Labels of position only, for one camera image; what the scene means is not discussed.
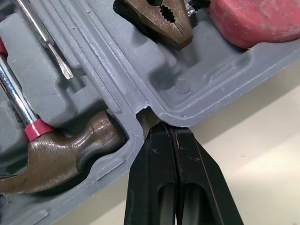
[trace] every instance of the flathead screwdriver tip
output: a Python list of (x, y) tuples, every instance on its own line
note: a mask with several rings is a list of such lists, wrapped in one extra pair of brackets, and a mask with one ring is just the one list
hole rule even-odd
[(62, 73), (65, 76), (65, 78), (67, 80), (73, 79), (74, 75), (73, 75), (71, 69), (67, 66), (67, 64), (64, 62), (64, 60), (62, 60), (62, 58), (60, 57), (60, 55), (55, 50), (54, 46), (49, 43), (48, 44), (48, 48), (51, 51), (52, 55), (55, 57), (58, 65), (60, 67), (60, 70), (62, 71)]

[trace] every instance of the claw hammer head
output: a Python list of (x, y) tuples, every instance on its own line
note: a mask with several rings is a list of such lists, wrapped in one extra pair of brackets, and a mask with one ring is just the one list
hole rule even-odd
[(184, 0), (125, 0), (142, 23), (174, 48), (181, 50), (192, 42), (193, 30)]
[(35, 193), (57, 187), (80, 174), (91, 158), (113, 153), (124, 143), (124, 135), (106, 112), (75, 137), (44, 134), (29, 143), (26, 171), (1, 179), (0, 192)]

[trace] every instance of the gray plastic case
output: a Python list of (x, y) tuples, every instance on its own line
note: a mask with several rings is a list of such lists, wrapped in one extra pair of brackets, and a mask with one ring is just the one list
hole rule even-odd
[[(73, 81), (64, 80), (21, 14), (1, 1), (2, 13), (12, 11), (0, 23), (7, 61), (35, 113), (75, 134), (91, 115), (108, 109), (128, 141), (63, 194), (6, 195), (0, 201), (1, 224), (52, 224), (127, 172), (144, 142), (136, 119), (142, 109), (151, 107), (161, 120), (189, 127), (300, 57), (300, 40), (237, 48), (205, 11), (195, 14), (192, 44), (177, 51), (138, 32), (113, 11), (113, 0), (30, 2), (76, 74)], [(26, 159), (26, 145), (23, 127), (0, 90), (1, 173), (11, 173), (9, 165)]]

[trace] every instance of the hammer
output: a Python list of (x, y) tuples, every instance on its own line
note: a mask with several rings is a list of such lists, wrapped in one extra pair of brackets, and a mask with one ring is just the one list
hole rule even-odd
[(6, 55), (0, 39), (0, 84), (18, 112), (30, 143), (26, 171), (0, 179), (1, 193), (35, 193), (57, 187), (85, 171), (92, 158), (114, 153), (124, 145), (123, 132), (107, 112), (93, 117), (77, 136), (57, 134), (31, 109)]

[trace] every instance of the screwdriver shaft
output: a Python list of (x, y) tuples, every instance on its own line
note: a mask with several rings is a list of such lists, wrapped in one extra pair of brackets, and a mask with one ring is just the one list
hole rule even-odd
[(47, 29), (43, 25), (42, 21), (39, 19), (37, 13), (29, 4), (28, 0), (15, 0), (15, 4), (18, 8), (22, 11), (23, 15), (25, 16), (27, 22), (34, 30), (37, 38), (41, 42), (41, 44), (48, 48), (57, 61), (60, 70), (62, 71), (63, 75), (67, 80), (74, 78), (74, 75), (71, 69), (67, 66), (64, 60), (60, 57), (56, 49), (54, 48), (54, 41), (51, 38), (50, 34), (48, 33)]
[(0, 84), (9, 100), (13, 103), (25, 127), (39, 119), (24, 98), (17, 78), (2, 55), (0, 56)]

